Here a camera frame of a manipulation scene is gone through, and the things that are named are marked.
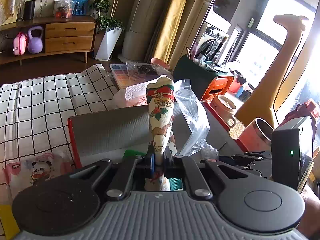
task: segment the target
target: kettlebell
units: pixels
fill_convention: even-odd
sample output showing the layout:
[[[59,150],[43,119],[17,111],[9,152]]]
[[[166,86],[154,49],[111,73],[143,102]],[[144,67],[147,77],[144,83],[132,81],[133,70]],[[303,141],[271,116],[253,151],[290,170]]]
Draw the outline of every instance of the kettlebell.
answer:
[[[40,37],[32,37],[31,31],[33,30],[41,30]],[[35,26],[28,30],[28,37],[29,37],[29,43],[28,43],[28,51],[32,54],[36,54],[42,51],[42,35],[43,35],[43,28],[41,26]]]

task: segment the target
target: checkered tablecloth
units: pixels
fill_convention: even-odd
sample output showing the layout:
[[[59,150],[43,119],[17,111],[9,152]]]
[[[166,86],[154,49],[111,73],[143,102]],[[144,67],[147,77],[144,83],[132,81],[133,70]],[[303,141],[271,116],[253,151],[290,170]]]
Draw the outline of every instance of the checkered tablecloth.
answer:
[[[0,88],[1,167],[46,152],[67,153],[73,161],[68,117],[107,110],[116,92],[101,64],[81,73],[3,85]],[[6,202],[5,179],[0,172],[0,204]]]

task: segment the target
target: drawer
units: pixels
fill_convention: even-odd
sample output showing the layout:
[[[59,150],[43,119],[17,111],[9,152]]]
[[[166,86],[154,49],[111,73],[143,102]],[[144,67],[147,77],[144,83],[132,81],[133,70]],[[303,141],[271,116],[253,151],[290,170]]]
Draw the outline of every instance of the drawer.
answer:
[[[93,36],[94,22],[65,22],[45,25],[45,38]]]
[[[44,52],[81,50],[92,47],[93,36],[44,39]]]

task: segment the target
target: mug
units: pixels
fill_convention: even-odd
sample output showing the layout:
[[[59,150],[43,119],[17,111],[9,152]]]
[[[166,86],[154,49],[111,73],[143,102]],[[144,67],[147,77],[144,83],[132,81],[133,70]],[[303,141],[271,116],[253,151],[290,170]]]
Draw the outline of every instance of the mug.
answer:
[[[223,95],[217,95],[212,99],[210,106],[230,128],[236,125],[236,119],[233,117],[236,113],[236,105],[229,98]],[[230,119],[233,120],[233,125],[229,124]]]
[[[270,124],[257,117],[246,127],[238,139],[249,152],[270,151],[273,131]]]

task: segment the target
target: device screen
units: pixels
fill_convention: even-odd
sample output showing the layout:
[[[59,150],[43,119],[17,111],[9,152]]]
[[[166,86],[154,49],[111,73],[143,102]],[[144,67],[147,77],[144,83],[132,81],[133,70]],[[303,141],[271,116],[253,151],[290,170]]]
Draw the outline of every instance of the device screen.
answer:
[[[311,121],[306,125],[300,134],[300,170],[299,182],[303,178],[312,160],[312,127]]]

